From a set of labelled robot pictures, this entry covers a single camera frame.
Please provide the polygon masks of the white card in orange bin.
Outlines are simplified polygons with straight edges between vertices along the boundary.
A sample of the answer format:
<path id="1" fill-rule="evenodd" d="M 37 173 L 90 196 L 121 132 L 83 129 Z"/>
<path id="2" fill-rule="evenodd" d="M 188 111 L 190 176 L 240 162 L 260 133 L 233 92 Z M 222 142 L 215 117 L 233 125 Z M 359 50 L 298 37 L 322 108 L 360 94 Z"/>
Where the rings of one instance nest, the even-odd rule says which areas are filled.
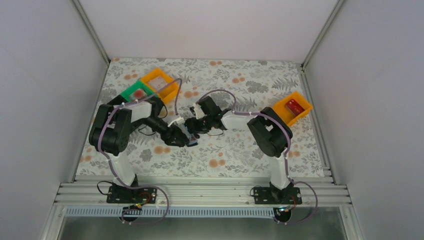
<path id="1" fill-rule="evenodd" d="M 162 76 L 157 76 L 147 83 L 152 89 L 158 91 L 164 88 L 168 83 Z"/>

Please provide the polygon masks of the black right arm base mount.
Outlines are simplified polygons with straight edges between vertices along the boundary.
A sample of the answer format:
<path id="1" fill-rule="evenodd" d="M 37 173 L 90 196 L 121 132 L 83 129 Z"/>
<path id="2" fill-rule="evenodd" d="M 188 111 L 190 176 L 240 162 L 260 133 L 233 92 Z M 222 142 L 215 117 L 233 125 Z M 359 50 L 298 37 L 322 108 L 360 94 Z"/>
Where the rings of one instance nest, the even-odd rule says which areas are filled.
<path id="1" fill-rule="evenodd" d="M 280 190 L 274 186 L 254 186 L 249 195 L 256 205 L 300 205 L 303 203 L 301 191 L 292 184 Z"/>

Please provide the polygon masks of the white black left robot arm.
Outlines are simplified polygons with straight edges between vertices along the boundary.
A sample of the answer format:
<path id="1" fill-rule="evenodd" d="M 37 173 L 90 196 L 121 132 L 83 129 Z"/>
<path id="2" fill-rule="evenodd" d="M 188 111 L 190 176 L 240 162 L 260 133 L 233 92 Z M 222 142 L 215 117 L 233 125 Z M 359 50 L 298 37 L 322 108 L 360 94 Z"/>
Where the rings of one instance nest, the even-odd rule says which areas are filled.
<path id="1" fill-rule="evenodd" d="M 151 128 L 168 146 L 186 147 L 190 143 L 181 120 L 167 123 L 159 116 L 164 106 L 159 97 L 152 96 L 119 105 L 102 104 L 97 109 L 88 141 L 106 157 L 114 176 L 112 182 L 122 186 L 119 196 L 128 203 L 134 202 L 140 191 L 126 152 L 130 136 L 137 128 Z"/>

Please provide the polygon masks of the green plastic bin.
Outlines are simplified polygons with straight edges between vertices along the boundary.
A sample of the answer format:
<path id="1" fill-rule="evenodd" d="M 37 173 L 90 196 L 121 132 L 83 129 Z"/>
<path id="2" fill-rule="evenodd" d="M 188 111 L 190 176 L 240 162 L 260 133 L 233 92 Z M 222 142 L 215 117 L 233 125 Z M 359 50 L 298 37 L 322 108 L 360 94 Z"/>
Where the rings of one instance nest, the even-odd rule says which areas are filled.
<path id="1" fill-rule="evenodd" d="M 149 88 L 146 84 L 141 82 L 140 80 L 136 81 L 134 84 L 125 89 L 120 96 L 126 102 L 132 102 L 135 100 L 142 99 L 144 97 L 150 96 L 155 91 Z"/>

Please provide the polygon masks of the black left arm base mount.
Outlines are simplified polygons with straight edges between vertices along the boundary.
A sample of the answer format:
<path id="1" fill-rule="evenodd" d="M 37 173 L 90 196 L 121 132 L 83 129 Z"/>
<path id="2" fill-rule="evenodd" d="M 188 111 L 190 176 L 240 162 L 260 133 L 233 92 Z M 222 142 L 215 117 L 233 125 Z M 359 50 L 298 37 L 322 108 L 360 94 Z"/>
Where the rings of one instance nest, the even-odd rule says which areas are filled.
<path id="1" fill-rule="evenodd" d="M 157 189 L 152 187 L 128 189 L 120 185 L 112 185 L 107 193 L 108 204 L 154 204 Z"/>

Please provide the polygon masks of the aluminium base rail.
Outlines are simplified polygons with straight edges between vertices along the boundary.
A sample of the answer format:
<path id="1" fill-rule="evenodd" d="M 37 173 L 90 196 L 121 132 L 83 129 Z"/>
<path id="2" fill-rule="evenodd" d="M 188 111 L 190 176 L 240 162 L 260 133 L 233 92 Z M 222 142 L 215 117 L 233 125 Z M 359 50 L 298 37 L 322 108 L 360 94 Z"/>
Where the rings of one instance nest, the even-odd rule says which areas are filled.
<path id="1" fill-rule="evenodd" d="M 145 177 L 159 189 L 143 189 L 133 199 L 111 198 L 110 184 L 99 176 L 83 176 L 62 183 L 54 204 L 69 216 L 118 216 L 133 208 L 131 217 L 241 217 L 271 218 L 277 209 L 350 207 L 348 188 L 331 178 L 308 178 L 285 200 L 275 201 L 267 193 L 265 178 Z"/>

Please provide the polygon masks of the black leather card holder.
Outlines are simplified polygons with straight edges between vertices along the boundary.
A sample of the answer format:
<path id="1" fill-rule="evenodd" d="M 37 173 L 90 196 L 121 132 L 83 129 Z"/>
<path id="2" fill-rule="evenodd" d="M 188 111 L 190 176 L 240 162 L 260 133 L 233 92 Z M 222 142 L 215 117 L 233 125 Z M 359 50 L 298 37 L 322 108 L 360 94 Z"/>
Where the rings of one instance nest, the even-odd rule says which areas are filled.
<path id="1" fill-rule="evenodd" d="M 190 132 L 186 132 L 187 138 L 188 138 L 188 143 L 186 144 L 187 147 L 194 147 L 196 145 L 198 145 L 198 138 Z"/>

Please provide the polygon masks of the white red card in green bin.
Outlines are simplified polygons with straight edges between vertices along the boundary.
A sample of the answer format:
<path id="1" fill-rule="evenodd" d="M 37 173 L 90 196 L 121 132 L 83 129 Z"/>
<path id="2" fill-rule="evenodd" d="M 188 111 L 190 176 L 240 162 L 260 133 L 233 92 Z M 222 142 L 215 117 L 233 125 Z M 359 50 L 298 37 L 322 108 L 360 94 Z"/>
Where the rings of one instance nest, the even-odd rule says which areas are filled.
<path id="1" fill-rule="evenodd" d="M 143 99 L 147 94 L 142 89 L 137 89 L 131 94 L 131 98 L 135 100 Z"/>

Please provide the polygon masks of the red cards in bin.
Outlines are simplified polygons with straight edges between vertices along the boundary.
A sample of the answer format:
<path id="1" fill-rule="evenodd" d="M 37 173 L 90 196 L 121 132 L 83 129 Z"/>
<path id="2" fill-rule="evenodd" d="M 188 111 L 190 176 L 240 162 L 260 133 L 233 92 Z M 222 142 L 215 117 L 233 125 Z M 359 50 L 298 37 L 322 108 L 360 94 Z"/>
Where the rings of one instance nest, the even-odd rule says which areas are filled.
<path id="1" fill-rule="evenodd" d="M 294 116 L 299 116 L 305 111 L 305 109 L 295 99 L 290 99 L 285 104 L 285 108 L 290 111 Z"/>

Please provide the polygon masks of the orange plastic bin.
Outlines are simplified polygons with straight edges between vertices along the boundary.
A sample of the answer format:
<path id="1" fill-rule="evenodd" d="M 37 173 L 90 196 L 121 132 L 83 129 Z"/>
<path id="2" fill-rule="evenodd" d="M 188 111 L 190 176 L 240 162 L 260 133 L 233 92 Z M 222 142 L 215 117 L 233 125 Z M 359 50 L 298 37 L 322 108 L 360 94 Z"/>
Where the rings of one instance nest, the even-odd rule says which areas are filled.
<path id="1" fill-rule="evenodd" d="M 179 85 L 160 68 L 155 68 L 141 77 L 139 81 L 142 83 L 143 91 L 148 96 L 158 92 L 157 96 L 164 104 L 171 102 L 179 92 Z"/>
<path id="2" fill-rule="evenodd" d="M 313 109 L 313 105 L 303 95 L 295 91 L 278 101 L 272 109 L 287 126 L 291 127 L 299 119 L 306 117 Z"/>

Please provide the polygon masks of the floral patterned table mat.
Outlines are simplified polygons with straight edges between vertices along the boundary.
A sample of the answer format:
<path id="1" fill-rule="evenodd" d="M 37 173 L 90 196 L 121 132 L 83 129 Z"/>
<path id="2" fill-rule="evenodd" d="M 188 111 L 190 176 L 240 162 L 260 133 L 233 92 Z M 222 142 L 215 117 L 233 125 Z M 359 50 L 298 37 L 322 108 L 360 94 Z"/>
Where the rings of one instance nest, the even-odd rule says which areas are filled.
<path id="1" fill-rule="evenodd" d="M 294 62 L 169 58 L 113 58 L 99 103 L 105 104 L 159 68 L 182 80 L 177 102 L 168 103 L 162 116 L 192 116 L 189 108 L 209 94 L 222 109 L 257 112 L 272 107 L 289 94 L 301 93 L 302 84 Z M 212 130 L 193 147 L 167 146 L 147 127 L 133 132 L 126 148 L 138 176 L 157 177 L 269 177 L 267 156 L 249 131 Z"/>

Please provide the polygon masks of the black plastic bin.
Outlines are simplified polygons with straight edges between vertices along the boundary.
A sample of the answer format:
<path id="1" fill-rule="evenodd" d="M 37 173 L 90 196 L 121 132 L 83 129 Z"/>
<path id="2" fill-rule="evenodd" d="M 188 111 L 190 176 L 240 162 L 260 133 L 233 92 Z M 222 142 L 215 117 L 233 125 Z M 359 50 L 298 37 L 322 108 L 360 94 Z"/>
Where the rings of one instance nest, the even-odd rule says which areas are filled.
<path id="1" fill-rule="evenodd" d="M 122 95 L 118 95 L 115 98 L 113 98 L 112 100 L 110 100 L 107 103 L 101 104 L 98 108 L 99 111 L 106 111 L 107 113 L 110 113 L 115 106 L 117 105 L 121 105 L 122 103 L 128 103 L 129 101 L 124 98 Z"/>

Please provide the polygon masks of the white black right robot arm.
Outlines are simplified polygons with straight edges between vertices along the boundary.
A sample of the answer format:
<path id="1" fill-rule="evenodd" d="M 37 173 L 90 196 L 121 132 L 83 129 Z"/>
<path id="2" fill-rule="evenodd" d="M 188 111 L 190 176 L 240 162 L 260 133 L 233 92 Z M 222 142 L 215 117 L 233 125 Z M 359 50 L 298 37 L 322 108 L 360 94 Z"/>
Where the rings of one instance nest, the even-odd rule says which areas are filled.
<path id="1" fill-rule="evenodd" d="M 190 134 L 207 134 L 212 129 L 250 131 L 259 149 L 268 156 L 272 200 L 282 204 L 289 199 L 289 189 L 294 186 L 288 170 L 293 132 L 271 107 L 259 112 L 221 109 L 211 97 L 206 96 L 190 110 L 195 117 L 186 119 L 184 123 Z"/>

